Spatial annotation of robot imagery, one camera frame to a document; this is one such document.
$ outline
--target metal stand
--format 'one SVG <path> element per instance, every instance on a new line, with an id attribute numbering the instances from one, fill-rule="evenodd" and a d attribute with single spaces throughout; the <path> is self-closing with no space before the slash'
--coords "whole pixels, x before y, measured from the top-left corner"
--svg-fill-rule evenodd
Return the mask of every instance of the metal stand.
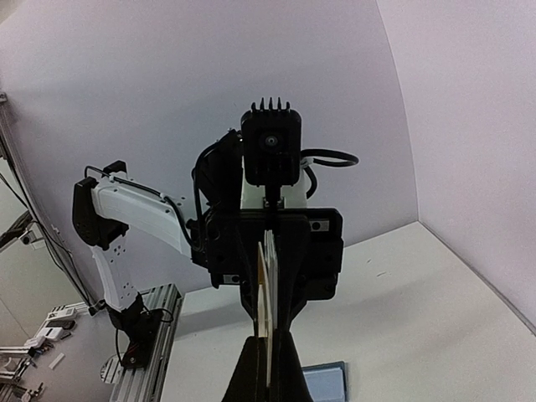
<path id="1" fill-rule="evenodd" d="M 183 299 L 173 284 L 153 287 L 149 291 L 144 291 L 142 296 L 149 310 L 155 308 L 169 310 L 173 314 L 173 322 L 160 324 L 151 362 L 146 368 L 132 368 L 121 373 L 110 402 L 156 402 L 160 400 L 162 394 Z"/>

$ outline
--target black camera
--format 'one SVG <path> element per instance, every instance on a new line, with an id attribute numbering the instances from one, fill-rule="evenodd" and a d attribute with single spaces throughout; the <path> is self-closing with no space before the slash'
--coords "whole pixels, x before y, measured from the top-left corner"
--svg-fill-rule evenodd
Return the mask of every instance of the black camera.
<path id="1" fill-rule="evenodd" d="M 291 104 L 255 103 L 241 119 L 245 179 L 254 186 L 291 186 L 300 179 L 302 119 Z"/>

